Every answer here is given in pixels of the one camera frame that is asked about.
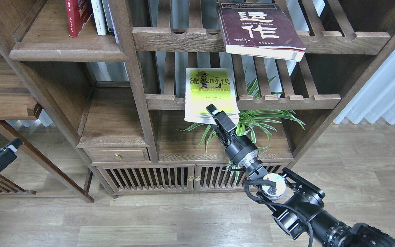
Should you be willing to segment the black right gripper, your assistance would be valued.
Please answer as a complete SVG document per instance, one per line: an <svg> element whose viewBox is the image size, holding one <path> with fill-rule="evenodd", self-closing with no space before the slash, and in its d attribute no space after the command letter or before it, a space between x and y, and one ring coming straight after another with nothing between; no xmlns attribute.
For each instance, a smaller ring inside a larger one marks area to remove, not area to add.
<svg viewBox="0 0 395 247"><path fill-rule="evenodd" d="M206 110L215 120L212 125L218 139L225 147L225 154L237 166L251 166L258 161L259 151L247 136L238 136L237 127L224 111L218 111L215 105L210 104Z"/></svg>

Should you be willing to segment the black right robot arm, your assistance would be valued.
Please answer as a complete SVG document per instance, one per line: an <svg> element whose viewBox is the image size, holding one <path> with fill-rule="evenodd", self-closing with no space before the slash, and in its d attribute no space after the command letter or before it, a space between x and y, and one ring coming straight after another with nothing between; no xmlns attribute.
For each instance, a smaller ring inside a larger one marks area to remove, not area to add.
<svg viewBox="0 0 395 247"><path fill-rule="evenodd" d="M258 158L259 151L247 136L237 136L236 126L214 105L207 111L215 120L212 128L225 147L226 156L244 172L244 190L253 201L273 212L276 224L292 239L304 232L323 247L395 247L395 239L365 223L350 227L324 210L325 193L288 168L270 173Z"/></svg>

